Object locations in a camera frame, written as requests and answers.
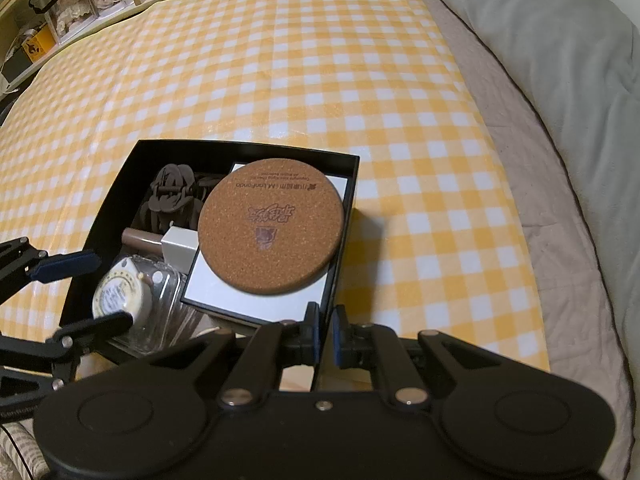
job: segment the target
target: gray pillow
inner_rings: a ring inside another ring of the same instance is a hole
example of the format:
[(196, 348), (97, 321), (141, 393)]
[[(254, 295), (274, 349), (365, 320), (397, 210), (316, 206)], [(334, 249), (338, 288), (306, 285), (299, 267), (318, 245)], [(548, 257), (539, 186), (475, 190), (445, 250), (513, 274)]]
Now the gray pillow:
[[(640, 34), (609, 0), (443, 1), (520, 86), (566, 164), (640, 399)], [(639, 429), (637, 410), (636, 441)], [(638, 445), (629, 478), (640, 479)]]

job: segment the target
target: white card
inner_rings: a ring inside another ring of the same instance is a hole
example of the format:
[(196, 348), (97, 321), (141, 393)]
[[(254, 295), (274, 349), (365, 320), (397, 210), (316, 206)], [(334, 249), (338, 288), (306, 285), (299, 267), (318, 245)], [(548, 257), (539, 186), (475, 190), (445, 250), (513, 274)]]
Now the white card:
[[(232, 171), (242, 166), (244, 164), (236, 164)], [(327, 178), (334, 184), (340, 198), (344, 200), (347, 179), (329, 175)], [(283, 319), (302, 321), (309, 301), (321, 303), (326, 277), (327, 271), (313, 283), (286, 294), (268, 296), (250, 294), (223, 282), (209, 268), (202, 253), (198, 251), (183, 299), (186, 303), (193, 302), (201, 306), (225, 310), (230, 316), (240, 315), (269, 322)]]

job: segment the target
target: gingham fabric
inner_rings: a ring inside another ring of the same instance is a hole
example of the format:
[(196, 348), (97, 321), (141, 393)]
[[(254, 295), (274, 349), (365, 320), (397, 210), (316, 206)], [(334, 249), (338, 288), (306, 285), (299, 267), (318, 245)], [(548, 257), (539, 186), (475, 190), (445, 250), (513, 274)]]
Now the gingham fabric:
[[(360, 156), (338, 300), (547, 368), (508, 183), (420, 0), (170, 0), (50, 60), (0, 130), (0, 239), (82, 247), (138, 139)], [(68, 283), (30, 285), (2, 333), (42, 339)]]

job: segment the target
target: yellow box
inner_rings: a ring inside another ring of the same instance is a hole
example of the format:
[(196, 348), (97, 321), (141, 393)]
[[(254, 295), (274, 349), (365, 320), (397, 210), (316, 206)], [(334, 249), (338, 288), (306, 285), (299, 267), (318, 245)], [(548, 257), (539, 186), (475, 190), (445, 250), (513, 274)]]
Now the yellow box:
[(22, 44), (22, 49), (31, 62), (35, 62), (55, 46), (56, 40), (53, 39), (49, 26), (45, 24), (33, 38)]

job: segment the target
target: black box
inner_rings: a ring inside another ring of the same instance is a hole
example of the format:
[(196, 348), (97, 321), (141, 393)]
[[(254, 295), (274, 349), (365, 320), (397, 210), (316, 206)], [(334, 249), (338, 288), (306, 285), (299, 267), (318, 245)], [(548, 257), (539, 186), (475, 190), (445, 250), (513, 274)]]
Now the black box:
[(22, 72), (32, 65), (31, 59), (26, 55), (25, 51), (20, 47), (14, 54), (6, 60), (2, 67), (2, 75), (9, 84), (17, 78)]
[[(306, 162), (327, 175), (347, 179), (344, 194), (345, 224), (340, 245), (329, 266), (321, 303), (321, 319), (326, 323), (334, 305), (340, 261), (346, 244), (351, 207), (355, 195), (359, 157), (344, 153), (222, 140), (139, 140), (131, 150), (98, 211), (84, 244), (102, 259), (100, 269), (71, 280), (60, 325), (89, 319), (95, 288), (111, 269), (122, 248), (122, 231), (130, 227), (150, 183), (167, 164), (188, 164), (193, 171), (229, 173), (236, 163), (247, 164), (263, 158), (293, 158)], [(116, 363), (135, 354), (120, 345), (107, 344), (98, 352)]]

